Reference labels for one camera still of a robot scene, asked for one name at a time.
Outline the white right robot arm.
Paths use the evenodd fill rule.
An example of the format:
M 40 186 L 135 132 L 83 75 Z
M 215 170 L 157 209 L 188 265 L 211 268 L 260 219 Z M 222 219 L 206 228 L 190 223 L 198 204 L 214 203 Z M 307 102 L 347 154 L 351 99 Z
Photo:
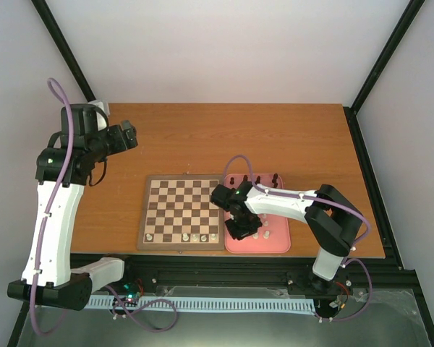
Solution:
M 243 181 L 237 188 L 219 184 L 211 202 L 227 212 L 231 238 L 241 241 L 263 226 L 262 214 L 305 223 L 319 245 L 312 274 L 331 282 L 345 266 L 355 244 L 371 231 L 370 222 L 336 188 L 324 184 L 318 190 L 292 191 Z

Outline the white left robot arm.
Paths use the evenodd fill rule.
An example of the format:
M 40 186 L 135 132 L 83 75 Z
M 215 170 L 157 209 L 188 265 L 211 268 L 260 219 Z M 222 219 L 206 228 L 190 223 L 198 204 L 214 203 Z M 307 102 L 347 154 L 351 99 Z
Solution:
M 38 212 L 31 251 L 21 278 L 9 283 L 10 298 L 47 307 L 80 311 L 93 292 L 112 283 L 120 291 L 136 282 L 133 269 L 119 257 L 72 269 L 70 247 L 79 202 L 92 186 L 97 163 L 137 146 L 129 121 L 109 124 L 107 103 L 95 100 L 71 106 L 74 129 L 61 110 L 61 130 L 50 137 L 38 156 Z

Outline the green lit circuit board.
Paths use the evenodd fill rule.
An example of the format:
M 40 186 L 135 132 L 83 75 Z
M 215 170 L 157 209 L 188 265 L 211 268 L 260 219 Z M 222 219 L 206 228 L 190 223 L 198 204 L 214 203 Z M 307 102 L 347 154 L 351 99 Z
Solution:
M 125 283 L 123 288 L 126 291 L 125 299 L 128 302 L 138 301 L 144 295 L 144 288 L 140 279 Z

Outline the pink piece tray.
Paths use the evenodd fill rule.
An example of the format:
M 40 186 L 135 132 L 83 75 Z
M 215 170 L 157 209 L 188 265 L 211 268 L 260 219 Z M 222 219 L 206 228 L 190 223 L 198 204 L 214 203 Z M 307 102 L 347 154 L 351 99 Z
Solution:
M 227 174 L 224 185 L 228 188 L 238 188 L 243 178 L 249 174 Z M 277 173 L 255 174 L 255 180 L 259 183 L 277 189 L 284 188 L 284 182 Z M 225 247 L 234 254 L 282 254 L 289 250 L 291 238 L 289 222 L 287 218 L 271 214 L 259 214 L 262 226 L 256 234 L 250 235 L 243 240 L 233 239 L 225 226 Z

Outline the wooden chessboard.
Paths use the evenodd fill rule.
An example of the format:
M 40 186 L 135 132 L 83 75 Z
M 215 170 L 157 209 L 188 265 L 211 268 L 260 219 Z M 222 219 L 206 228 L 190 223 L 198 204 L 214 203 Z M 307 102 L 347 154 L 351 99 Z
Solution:
M 210 194 L 221 183 L 217 174 L 150 175 L 140 218 L 137 249 L 140 251 L 221 251 L 224 249 L 224 212 L 210 202 Z M 182 234 L 189 241 L 182 242 Z M 146 241 L 145 235 L 153 240 Z M 192 235 L 199 241 L 193 242 Z M 205 234 L 206 242 L 200 237 Z M 216 234 L 215 241 L 210 235 Z

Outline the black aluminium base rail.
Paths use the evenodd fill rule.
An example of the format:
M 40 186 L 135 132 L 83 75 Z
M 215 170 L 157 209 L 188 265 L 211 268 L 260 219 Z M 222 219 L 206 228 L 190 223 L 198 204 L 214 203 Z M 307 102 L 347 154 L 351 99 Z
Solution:
M 404 269 L 393 259 L 363 259 L 339 269 L 327 291 L 319 292 L 308 283 L 313 264 L 311 258 L 296 257 L 202 257 L 126 255 L 120 279 L 104 283 L 122 290 L 124 284 L 138 280 L 146 293 L 159 287 L 238 287 L 282 288 L 294 296 L 327 298 L 339 294 L 338 284 L 351 282 L 353 291 L 371 287 L 408 289 L 420 295 L 422 289 L 416 272 Z

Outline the left black frame post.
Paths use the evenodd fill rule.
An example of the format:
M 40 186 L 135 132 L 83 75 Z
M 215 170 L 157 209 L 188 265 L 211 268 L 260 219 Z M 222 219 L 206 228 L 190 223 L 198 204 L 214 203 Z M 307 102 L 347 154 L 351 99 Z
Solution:
M 90 87 L 80 65 L 77 62 L 75 55 L 70 48 L 66 38 L 64 37 L 61 28 L 59 27 L 56 18 L 54 17 L 47 1 L 45 0 L 31 0 L 30 1 L 40 17 L 43 25 L 47 29 L 48 34 L 51 36 L 52 41 L 57 47 L 61 57 L 66 63 L 71 75 L 73 76 L 77 86 L 83 94 L 87 102 L 95 101 L 95 94 Z

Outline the black frame post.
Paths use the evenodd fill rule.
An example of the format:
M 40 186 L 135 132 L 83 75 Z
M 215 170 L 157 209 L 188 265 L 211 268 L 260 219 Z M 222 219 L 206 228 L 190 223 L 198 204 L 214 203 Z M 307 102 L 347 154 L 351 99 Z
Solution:
M 355 97 L 350 110 L 353 116 L 357 116 L 360 109 L 365 104 L 369 94 L 375 87 L 377 81 L 382 75 L 384 69 L 391 60 L 396 49 L 399 47 L 400 42 L 406 35 L 408 29 L 412 25 L 414 19 L 421 10 L 425 0 L 411 0 L 406 5 L 402 15 L 400 16 L 398 22 L 396 23 L 394 29 L 392 30 L 386 44 L 381 50 L 379 56 L 375 60 L 372 69 L 368 73 L 364 83 L 362 84 L 357 96 Z
M 43 25 L 47 29 L 48 34 L 51 36 L 52 41 L 57 47 L 61 57 L 66 63 L 71 75 L 73 76 L 77 86 L 83 94 L 87 102 L 95 101 L 95 94 L 90 87 L 80 65 L 77 62 L 75 55 L 70 48 L 66 38 L 64 37 L 61 28 L 59 27 L 56 18 L 54 17 L 47 1 L 45 0 L 31 0 L 30 1 L 40 17 Z

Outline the right black frame post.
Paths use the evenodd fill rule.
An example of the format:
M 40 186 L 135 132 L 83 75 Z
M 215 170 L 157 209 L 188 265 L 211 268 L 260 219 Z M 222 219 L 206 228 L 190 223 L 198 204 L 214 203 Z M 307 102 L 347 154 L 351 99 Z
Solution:
M 394 29 L 392 30 L 386 44 L 381 50 L 379 56 L 375 60 L 372 69 L 368 73 L 364 83 L 362 84 L 357 96 L 355 97 L 350 110 L 353 116 L 357 116 L 360 109 L 365 104 L 369 94 L 375 87 L 377 81 L 382 75 L 384 69 L 391 60 L 396 49 L 399 47 L 400 42 L 406 35 L 408 29 L 412 25 L 414 19 L 421 10 L 425 0 L 411 0 L 406 5 L 402 15 L 400 16 L 398 22 L 396 23 Z

